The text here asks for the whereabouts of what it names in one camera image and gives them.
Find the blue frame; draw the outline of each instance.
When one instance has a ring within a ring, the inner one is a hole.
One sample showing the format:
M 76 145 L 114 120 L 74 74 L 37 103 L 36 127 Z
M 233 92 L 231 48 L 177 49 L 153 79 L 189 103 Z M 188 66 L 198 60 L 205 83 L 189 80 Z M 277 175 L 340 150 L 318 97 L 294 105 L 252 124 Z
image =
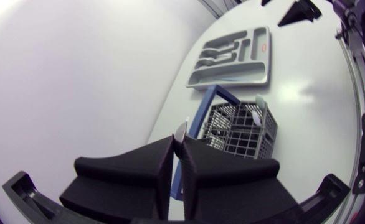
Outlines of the blue frame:
M 194 120 L 192 121 L 191 128 L 189 129 L 188 135 L 192 138 L 197 138 L 199 131 L 201 130 L 201 126 L 203 120 L 206 117 L 207 110 L 212 103 L 212 100 L 215 95 L 221 96 L 223 99 L 227 100 L 232 105 L 238 105 L 240 101 L 227 90 L 223 89 L 219 85 L 211 85 L 207 88 L 205 95 L 203 96 L 201 105 L 199 109 L 196 111 L 196 115 Z M 183 200 L 183 193 L 181 190 L 183 189 L 183 183 L 181 182 L 181 163 L 178 161 L 176 173 L 174 174 L 173 183 L 171 184 L 170 196 L 176 200 Z

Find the gray plastic basket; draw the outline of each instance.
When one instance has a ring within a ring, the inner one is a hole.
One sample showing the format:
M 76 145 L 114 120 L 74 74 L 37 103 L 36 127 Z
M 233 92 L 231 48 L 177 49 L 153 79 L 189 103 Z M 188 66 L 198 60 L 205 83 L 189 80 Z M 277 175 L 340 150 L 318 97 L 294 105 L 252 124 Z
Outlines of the gray plastic basket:
M 261 126 L 253 121 L 254 111 Z M 207 139 L 208 145 L 235 156 L 269 159 L 277 127 L 267 104 L 262 110 L 254 102 L 241 102 L 237 106 L 223 103 L 211 107 L 202 138 Z

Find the red component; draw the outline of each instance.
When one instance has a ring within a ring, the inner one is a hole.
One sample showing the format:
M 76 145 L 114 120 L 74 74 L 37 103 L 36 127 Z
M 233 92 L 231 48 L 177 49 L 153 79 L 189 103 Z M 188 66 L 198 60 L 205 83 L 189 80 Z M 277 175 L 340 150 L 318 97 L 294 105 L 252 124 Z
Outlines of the red component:
M 353 223 L 354 219 L 356 219 L 358 212 L 354 213 L 353 217 L 351 217 L 350 223 Z

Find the white table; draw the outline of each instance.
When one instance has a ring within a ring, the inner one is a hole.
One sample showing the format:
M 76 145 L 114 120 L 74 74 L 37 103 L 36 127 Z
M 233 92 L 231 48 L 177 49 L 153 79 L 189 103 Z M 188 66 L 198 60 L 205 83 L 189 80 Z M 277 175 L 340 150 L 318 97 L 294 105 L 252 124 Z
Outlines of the white table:
M 273 0 L 266 7 L 260 2 L 250 0 L 233 8 L 202 34 L 181 65 L 148 142 L 169 136 L 187 117 L 194 117 L 204 91 L 185 84 L 205 42 L 269 26 L 269 86 L 227 90 L 241 101 L 263 95 L 278 123 L 273 151 L 281 167 L 278 179 L 302 202 L 316 192 L 327 174 L 333 173 L 349 185 L 353 171 L 358 111 L 348 64 L 334 38 L 340 20 L 328 1 L 313 0 L 323 13 L 317 21 L 278 27 L 293 1 Z M 182 202 L 171 199 L 169 218 L 184 219 Z

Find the white wall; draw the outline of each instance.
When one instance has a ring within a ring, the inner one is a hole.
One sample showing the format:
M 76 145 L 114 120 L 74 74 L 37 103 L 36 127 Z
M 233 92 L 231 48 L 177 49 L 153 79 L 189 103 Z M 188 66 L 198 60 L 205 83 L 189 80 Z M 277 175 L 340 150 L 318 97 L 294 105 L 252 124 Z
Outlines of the white wall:
M 213 21 L 197 0 L 0 0 L 3 222 L 27 223 L 1 188 L 18 171 L 58 202 L 77 157 L 144 145 Z

